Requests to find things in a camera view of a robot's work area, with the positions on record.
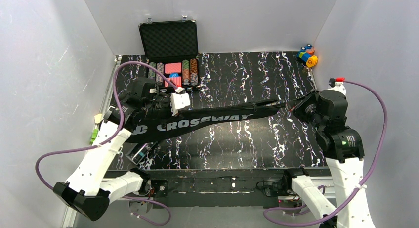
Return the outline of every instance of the toy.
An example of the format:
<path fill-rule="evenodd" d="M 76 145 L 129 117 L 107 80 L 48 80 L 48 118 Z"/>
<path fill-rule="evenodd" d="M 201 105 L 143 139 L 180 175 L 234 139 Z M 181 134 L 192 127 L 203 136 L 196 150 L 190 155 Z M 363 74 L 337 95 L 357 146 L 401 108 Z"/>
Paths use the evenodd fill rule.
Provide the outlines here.
<path fill-rule="evenodd" d="M 302 47 L 298 52 L 298 57 L 301 59 L 307 67 L 313 67 L 317 64 L 318 58 L 314 55 L 314 48 L 311 44 L 307 44 L 306 47 Z"/>

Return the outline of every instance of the black marble surface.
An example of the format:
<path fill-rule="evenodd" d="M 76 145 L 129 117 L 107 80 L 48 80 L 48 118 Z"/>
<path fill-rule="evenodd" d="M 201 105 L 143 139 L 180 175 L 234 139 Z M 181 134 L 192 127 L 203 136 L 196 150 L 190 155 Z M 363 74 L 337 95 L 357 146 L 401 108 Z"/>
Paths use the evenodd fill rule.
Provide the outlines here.
<path fill-rule="evenodd" d="M 267 98 L 292 100 L 314 88 L 309 71 L 296 60 L 297 52 L 209 53 L 200 56 L 201 88 L 191 94 L 192 107 L 213 108 Z M 140 55 L 122 61 L 146 62 Z M 118 75 L 119 94 L 144 68 L 131 65 Z M 125 143 L 123 153 L 135 144 Z M 311 126 L 282 109 L 276 115 L 226 122 L 161 141 L 144 169 L 222 169 L 324 166 L 325 159 Z M 109 169 L 135 165 L 124 155 Z"/>

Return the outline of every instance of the white wall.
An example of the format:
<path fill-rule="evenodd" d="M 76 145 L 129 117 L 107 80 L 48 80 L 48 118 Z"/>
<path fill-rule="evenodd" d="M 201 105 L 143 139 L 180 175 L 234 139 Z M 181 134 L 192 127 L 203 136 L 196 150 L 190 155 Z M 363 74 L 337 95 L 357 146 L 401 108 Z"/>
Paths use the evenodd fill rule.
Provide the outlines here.
<path fill-rule="evenodd" d="M 329 77 L 368 84 L 388 108 L 384 150 L 367 197 L 376 227 L 418 227 L 419 0 L 337 0 L 314 43 L 317 86 Z M 347 84 L 348 125 L 358 130 L 369 167 L 382 110 L 368 91 Z"/>
<path fill-rule="evenodd" d="M 59 227 L 65 205 L 35 174 L 44 153 L 86 146 L 113 55 L 84 0 L 0 0 L 0 227 Z M 83 153 L 46 158 L 65 181 Z"/>
<path fill-rule="evenodd" d="M 200 52 L 299 50 L 312 43 L 336 0 L 85 0 L 114 54 L 143 54 L 138 24 L 198 23 Z"/>

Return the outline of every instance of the poker chip case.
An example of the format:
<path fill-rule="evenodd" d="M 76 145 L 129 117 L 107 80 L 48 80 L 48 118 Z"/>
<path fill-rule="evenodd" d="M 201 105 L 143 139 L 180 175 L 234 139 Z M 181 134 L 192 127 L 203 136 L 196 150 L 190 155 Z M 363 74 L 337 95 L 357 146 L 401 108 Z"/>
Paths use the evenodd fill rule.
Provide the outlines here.
<path fill-rule="evenodd" d="M 152 22 L 151 19 L 147 19 L 147 22 L 141 23 L 138 28 L 148 63 L 157 66 L 156 69 L 176 85 L 181 85 L 187 91 L 197 90 L 201 82 L 196 21 L 183 19 Z M 167 87 L 161 77 L 153 74 L 152 70 L 147 68 L 146 75 L 158 82 L 161 92 L 174 91 L 172 87 Z"/>

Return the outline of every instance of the stack of poker chips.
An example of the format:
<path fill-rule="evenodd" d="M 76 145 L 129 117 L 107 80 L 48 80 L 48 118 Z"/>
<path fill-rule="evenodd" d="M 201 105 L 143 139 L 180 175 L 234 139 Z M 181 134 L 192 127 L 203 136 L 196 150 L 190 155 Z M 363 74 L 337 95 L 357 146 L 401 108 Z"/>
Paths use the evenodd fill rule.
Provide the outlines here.
<path fill-rule="evenodd" d="M 198 85 L 198 64 L 196 59 L 191 59 L 190 61 L 190 74 L 191 74 L 191 85 Z"/>
<path fill-rule="evenodd" d="M 150 66 L 156 68 L 156 64 L 154 62 L 149 63 Z M 148 78 L 155 80 L 156 79 L 156 72 L 152 69 L 148 69 Z"/>
<path fill-rule="evenodd" d="M 163 71 L 165 69 L 165 65 L 163 63 L 157 63 L 157 68 L 156 68 L 160 73 L 163 74 Z M 157 81 L 157 85 L 161 86 L 163 85 L 163 78 L 160 75 L 156 75 L 156 81 Z"/>
<path fill-rule="evenodd" d="M 191 75 L 189 73 L 189 61 L 188 60 L 183 60 L 182 61 L 182 78 L 183 78 L 183 84 L 184 85 L 189 85 L 190 83 L 190 79 L 191 79 Z"/>

